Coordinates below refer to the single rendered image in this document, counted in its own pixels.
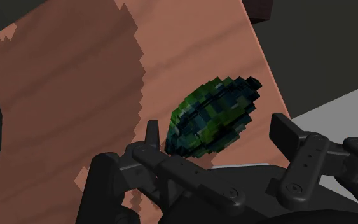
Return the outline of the green blocky oval object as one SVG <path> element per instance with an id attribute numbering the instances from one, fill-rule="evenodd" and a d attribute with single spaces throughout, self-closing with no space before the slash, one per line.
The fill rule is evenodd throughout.
<path id="1" fill-rule="evenodd" d="M 244 79 L 215 78 L 199 86 L 173 110 L 165 140 L 169 155 L 200 158 L 219 153 L 240 138 L 256 109 L 262 84 Z"/>

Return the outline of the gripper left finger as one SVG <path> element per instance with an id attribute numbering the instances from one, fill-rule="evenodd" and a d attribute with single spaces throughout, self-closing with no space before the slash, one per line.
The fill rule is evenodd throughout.
<path id="1" fill-rule="evenodd" d="M 159 143 L 158 121 L 150 120 L 145 139 L 129 144 L 123 156 L 94 156 L 75 224 L 141 224 L 138 213 L 122 204 L 125 193 L 133 189 L 162 211 L 190 192 L 223 216 L 243 213 L 244 192 L 179 155 L 164 154 Z"/>

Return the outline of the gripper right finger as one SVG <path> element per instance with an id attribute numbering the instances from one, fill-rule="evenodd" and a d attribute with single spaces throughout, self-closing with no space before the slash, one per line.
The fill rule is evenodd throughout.
<path id="1" fill-rule="evenodd" d="M 334 143 L 302 130 L 282 113 L 272 115 L 269 137 L 289 161 L 276 192 L 282 206 L 306 209 L 323 175 L 334 177 L 358 200 L 358 137 Z"/>

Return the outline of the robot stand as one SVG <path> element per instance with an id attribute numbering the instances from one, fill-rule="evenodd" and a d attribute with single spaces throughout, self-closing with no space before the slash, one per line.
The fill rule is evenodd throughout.
<path id="1" fill-rule="evenodd" d="M 256 24 L 271 18 L 274 0 L 241 0 L 251 21 Z"/>

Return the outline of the brown wooden table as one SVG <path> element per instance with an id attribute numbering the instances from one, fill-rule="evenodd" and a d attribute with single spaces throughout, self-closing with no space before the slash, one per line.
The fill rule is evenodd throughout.
<path id="1" fill-rule="evenodd" d="M 240 139 L 198 160 L 288 162 L 268 137 L 286 107 L 241 0 L 47 0 L 0 33 L 0 224 L 74 224 L 92 157 L 123 153 L 216 77 L 262 83 Z"/>

